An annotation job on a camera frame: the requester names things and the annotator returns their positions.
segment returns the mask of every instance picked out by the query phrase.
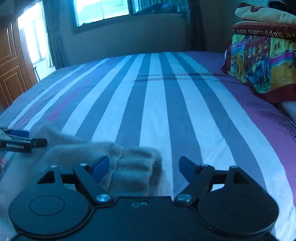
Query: window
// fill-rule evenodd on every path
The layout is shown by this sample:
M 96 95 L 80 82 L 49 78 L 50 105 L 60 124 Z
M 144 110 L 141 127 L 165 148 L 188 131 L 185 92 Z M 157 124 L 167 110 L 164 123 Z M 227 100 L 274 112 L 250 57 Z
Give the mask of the window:
M 76 28 L 103 19 L 149 13 L 186 13 L 187 0 L 72 0 Z
M 44 60 L 47 53 L 47 43 L 40 2 L 26 10 L 17 22 L 19 29 L 23 29 L 25 32 L 32 63 Z

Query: striped bedsheet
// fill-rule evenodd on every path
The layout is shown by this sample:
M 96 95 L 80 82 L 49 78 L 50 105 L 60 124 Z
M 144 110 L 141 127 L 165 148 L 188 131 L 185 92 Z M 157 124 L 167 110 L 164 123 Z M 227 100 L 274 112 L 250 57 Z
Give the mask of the striped bedsheet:
M 60 69 L 19 97 L 0 126 L 34 134 L 50 123 L 63 133 L 163 157 L 159 195 L 188 183 L 181 156 L 216 169 L 240 166 L 278 203 L 273 230 L 296 238 L 296 129 L 274 106 L 221 70 L 223 54 L 153 53 Z

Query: doorway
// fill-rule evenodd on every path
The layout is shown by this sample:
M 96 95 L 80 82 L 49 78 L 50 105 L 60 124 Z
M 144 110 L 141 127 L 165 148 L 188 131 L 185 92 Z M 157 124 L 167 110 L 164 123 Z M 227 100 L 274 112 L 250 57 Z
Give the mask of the doorway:
M 25 34 L 31 62 L 40 81 L 56 70 L 49 51 L 42 1 L 25 10 L 17 22 L 19 31 Z

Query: window pane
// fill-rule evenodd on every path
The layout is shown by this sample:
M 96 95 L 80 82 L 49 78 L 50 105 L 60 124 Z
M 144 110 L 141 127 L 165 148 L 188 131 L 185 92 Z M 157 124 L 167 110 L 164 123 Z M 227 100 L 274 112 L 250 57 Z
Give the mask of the window pane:
M 76 0 L 75 5 L 79 26 L 129 14 L 127 0 Z
M 132 0 L 133 12 L 144 13 L 186 13 L 187 0 Z
M 46 44 L 45 26 L 41 18 L 36 20 L 35 26 L 36 26 L 36 33 L 37 33 L 37 39 L 38 39 L 41 57 L 45 58 L 46 52 L 47 52 L 47 44 Z
M 36 3 L 33 7 L 26 10 L 17 20 L 20 29 L 30 24 L 41 15 L 40 3 Z
M 33 28 L 33 24 L 31 23 L 27 27 L 24 28 L 25 35 L 26 35 L 26 42 L 29 50 L 29 55 L 31 58 L 32 63 L 39 60 L 38 50 L 37 50 L 37 43 L 35 38 L 35 32 Z

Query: door panel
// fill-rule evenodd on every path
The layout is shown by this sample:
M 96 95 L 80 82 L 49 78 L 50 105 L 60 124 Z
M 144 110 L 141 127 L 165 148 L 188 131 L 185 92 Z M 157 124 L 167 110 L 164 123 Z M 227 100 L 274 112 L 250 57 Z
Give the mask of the door panel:
M 21 42 L 17 20 L 0 29 L 0 104 L 5 109 L 37 83 L 27 46 Z

